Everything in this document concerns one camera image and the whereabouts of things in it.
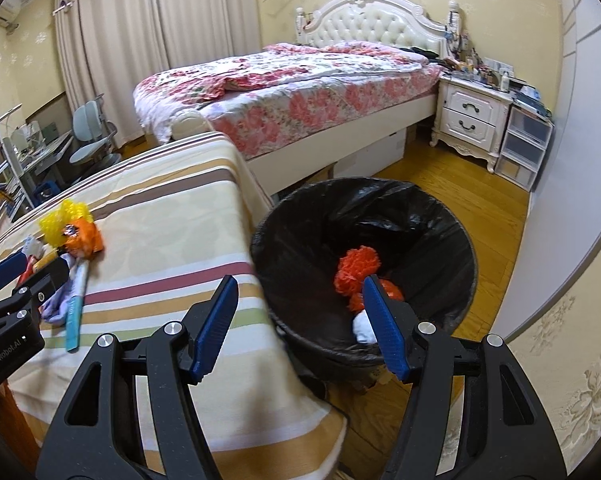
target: white nightstand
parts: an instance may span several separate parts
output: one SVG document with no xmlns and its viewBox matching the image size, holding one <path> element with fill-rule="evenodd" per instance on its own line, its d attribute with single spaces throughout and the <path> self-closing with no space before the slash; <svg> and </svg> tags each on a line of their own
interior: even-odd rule
<svg viewBox="0 0 601 480">
<path fill-rule="evenodd" d="M 487 170 L 493 173 L 512 102 L 508 93 L 450 76 L 441 77 L 430 145 L 442 140 L 461 155 L 484 158 Z"/>
</svg>

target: floral blanket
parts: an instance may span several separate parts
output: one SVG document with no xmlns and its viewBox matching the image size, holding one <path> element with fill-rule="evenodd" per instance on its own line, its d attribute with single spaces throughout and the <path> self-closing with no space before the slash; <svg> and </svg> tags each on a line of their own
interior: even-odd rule
<svg viewBox="0 0 601 480">
<path fill-rule="evenodd" d="M 165 143 L 180 112 L 199 110 L 249 159 L 427 93 L 441 69 L 425 63 L 360 41 L 276 44 L 153 75 L 136 87 L 136 113 L 145 131 Z"/>
</svg>

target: headboard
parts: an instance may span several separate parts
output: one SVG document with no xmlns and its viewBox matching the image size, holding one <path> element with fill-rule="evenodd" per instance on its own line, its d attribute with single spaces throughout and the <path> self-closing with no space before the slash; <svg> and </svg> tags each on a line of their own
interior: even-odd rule
<svg viewBox="0 0 601 480">
<path fill-rule="evenodd" d="M 458 12 L 458 4 L 449 3 Z M 313 12 L 296 9 L 298 43 L 327 46 L 340 41 L 371 41 L 418 46 L 449 56 L 445 25 L 433 22 L 423 7 L 408 0 L 332 0 Z"/>
</svg>

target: red mesh sponge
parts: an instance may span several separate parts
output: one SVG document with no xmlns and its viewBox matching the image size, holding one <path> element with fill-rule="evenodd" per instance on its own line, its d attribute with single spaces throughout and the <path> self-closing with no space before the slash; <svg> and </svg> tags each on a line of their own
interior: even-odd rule
<svg viewBox="0 0 601 480">
<path fill-rule="evenodd" d="M 378 253 L 371 247 L 349 249 L 338 262 L 338 271 L 333 279 L 336 292 L 351 296 L 362 290 L 362 280 L 380 268 Z"/>
<path fill-rule="evenodd" d="M 401 290 L 389 280 L 380 280 L 380 285 L 385 289 L 385 292 L 391 300 L 405 301 L 405 297 Z M 349 298 L 348 308 L 354 314 L 358 314 L 365 309 L 365 304 L 362 301 L 362 292 L 356 292 Z"/>
</svg>

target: striped tablecloth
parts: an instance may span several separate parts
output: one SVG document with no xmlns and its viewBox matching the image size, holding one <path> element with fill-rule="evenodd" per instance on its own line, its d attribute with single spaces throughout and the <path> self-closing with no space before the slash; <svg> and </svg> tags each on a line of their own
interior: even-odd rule
<svg viewBox="0 0 601 480">
<path fill-rule="evenodd" d="M 9 380 L 34 437 L 43 441 L 98 335 L 150 335 L 233 274 L 238 310 L 216 367 L 192 388 L 218 468 L 226 480 L 326 478 L 346 421 L 300 384 L 269 321 L 248 247 L 271 205 L 234 145 L 219 133 L 189 137 L 91 177 L 21 218 L 0 238 L 0 259 L 68 196 L 89 205 L 105 250 L 90 266 L 79 351 L 65 351 L 64 329 L 43 325 L 45 349 Z M 148 465 L 162 470 L 146 381 L 137 384 Z"/>
</svg>

